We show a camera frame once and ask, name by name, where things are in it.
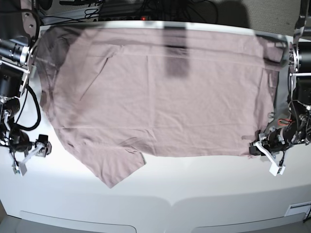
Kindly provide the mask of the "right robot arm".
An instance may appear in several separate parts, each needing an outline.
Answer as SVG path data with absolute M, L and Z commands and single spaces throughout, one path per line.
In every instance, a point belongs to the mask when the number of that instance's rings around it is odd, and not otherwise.
M 13 1 L 0 3 L 0 145 L 9 150 L 15 174 L 24 175 L 26 162 L 33 156 L 46 157 L 52 146 L 47 135 L 34 142 L 27 132 L 41 122 L 41 112 L 35 92 L 29 85 L 35 67 L 39 42 L 40 19 L 33 9 L 22 9 Z M 18 123 L 24 110 L 21 97 L 31 95 L 37 120 L 31 127 Z

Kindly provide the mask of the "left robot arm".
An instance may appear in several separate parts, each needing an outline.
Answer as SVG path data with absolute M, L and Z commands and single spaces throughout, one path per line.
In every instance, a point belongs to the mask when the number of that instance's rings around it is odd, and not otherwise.
M 249 146 L 254 156 L 266 156 L 271 162 L 270 173 L 283 174 L 287 150 L 294 145 L 311 143 L 311 44 L 300 38 L 311 35 L 311 2 L 300 4 L 293 41 L 289 44 L 288 109 L 289 119 L 279 119 L 279 127 L 259 133 Z

